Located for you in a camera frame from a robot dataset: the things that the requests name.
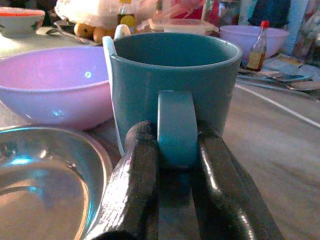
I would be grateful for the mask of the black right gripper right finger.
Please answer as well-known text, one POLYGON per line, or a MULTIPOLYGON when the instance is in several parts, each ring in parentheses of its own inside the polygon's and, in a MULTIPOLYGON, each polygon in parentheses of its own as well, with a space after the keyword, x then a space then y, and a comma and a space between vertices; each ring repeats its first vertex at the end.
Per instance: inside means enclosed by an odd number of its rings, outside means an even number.
POLYGON ((251 175, 206 121, 197 124, 192 196, 201 240, 284 240, 251 175))

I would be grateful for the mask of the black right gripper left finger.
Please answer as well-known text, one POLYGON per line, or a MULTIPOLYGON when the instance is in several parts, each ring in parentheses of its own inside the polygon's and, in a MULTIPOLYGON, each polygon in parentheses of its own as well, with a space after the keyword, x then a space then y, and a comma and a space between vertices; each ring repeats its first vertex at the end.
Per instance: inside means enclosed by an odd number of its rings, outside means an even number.
POLYGON ((160 150, 150 121, 133 125, 84 240, 158 240, 160 150))

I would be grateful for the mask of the teal ceramic mug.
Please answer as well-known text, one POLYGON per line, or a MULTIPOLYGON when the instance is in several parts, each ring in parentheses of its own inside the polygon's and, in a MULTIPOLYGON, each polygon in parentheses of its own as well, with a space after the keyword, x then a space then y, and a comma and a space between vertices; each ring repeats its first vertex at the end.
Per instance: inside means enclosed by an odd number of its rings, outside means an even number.
POLYGON ((197 161, 198 121, 224 131, 242 50, 208 35, 141 33, 102 39, 121 154, 130 128, 150 121, 163 165, 197 161))

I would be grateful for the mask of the shiny steel plate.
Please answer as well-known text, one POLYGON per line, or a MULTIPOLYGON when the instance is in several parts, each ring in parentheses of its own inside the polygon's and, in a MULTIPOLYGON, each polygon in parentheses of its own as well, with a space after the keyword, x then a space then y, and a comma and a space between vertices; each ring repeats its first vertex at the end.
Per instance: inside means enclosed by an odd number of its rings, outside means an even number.
POLYGON ((85 240, 112 172, 106 150, 76 130, 0 130, 0 240, 85 240))

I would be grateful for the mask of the lilac plastic bowl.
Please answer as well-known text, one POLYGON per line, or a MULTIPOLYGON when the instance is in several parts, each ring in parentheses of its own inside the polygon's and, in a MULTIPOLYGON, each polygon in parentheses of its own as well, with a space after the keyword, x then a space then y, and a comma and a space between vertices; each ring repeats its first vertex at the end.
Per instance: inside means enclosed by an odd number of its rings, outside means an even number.
MULTIPOLYGON (((260 27, 251 25, 224 25, 219 29, 220 38, 242 49, 242 60, 250 57, 251 48, 259 35, 260 27)), ((268 28, 266 32, 266 58, 275 55, 285 44, 289 32, 279 28, 268 28)))
POLYGON ((103 48, 49 48, 1 60, 0 103, 33 124, 87 130, 111 119, 103 48))

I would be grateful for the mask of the small sauce bottle red cap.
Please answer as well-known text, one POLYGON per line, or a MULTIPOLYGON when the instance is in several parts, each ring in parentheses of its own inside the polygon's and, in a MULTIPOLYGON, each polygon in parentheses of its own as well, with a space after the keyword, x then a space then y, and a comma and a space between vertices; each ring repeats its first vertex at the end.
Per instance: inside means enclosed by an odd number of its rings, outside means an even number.
POLYGON ((267 51, 267 30, 270 22, 263 20, 260 24, 260 31, 254 45, 250 49, 249 60, 246 68, 250 71, 260 71, 267 51))

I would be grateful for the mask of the yellow fruit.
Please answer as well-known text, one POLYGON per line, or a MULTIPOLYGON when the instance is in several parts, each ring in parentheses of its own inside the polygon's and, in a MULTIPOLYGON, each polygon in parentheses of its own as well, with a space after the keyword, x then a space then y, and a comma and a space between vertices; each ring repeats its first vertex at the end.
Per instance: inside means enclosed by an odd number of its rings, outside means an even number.
POLYGON ((115 35, 115 29, 105 29, 103 27, 96 27, 93 31, 93 40, 96 43, 101 43, 102 38, 109 36, 113 38, 115 35))
POLYGON ((77 37, 90 39, 93 37, 95 27, 85 23, 76 23, 73 30, 77 37))

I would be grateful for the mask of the white ceramic spoon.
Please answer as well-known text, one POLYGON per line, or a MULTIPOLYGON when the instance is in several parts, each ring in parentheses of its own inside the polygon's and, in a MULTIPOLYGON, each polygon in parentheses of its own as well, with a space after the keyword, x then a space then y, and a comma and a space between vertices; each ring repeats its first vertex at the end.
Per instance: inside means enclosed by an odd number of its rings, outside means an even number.
POLYGON ((126 24, 119 24, 115 29, 114 40, 118 40, 130 35, 130 28, 126 24))

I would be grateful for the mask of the bottle with yellow label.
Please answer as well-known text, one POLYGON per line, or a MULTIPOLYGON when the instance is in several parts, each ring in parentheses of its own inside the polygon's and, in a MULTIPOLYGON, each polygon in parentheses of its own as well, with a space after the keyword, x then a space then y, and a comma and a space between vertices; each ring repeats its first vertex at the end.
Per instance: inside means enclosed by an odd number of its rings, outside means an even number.
POLYGON ((136 9, 132 4, 132 0, 119 0, 117 23, 119 25, 127 25, 131 34, 134 34, 137 28, 135 13, 136 9))

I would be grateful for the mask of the clear plastic lidded container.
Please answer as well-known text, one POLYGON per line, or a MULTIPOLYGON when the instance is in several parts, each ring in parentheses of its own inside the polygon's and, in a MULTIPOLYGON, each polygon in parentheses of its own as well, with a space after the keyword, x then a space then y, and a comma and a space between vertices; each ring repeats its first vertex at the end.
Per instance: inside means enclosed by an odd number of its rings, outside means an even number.
POLYGON ((189 33, 207 35, 212 32, 218 33, 217 26, 201 19, 191 18, 168 18, 168 19, 149 19, 150 29, 155 32, 164 33, 189 33))

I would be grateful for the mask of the white plastic bag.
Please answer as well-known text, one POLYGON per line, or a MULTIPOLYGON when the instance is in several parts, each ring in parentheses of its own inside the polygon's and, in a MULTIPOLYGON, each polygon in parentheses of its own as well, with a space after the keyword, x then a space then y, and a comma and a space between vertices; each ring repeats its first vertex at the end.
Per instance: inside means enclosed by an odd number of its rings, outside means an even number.
POLYGON ((57 0, 54 7, 62 20, 106 28, 117 26, 119 9, 119 0, 57 0))

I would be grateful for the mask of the white bowl red rim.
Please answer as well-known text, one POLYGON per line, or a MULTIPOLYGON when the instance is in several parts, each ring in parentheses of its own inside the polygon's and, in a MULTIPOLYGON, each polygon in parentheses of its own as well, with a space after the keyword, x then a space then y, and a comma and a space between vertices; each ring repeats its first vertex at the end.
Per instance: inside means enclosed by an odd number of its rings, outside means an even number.
POLYGON ((43 25, 45 11, 0 6, 0 34, 6 38, 34 35, 43 25))

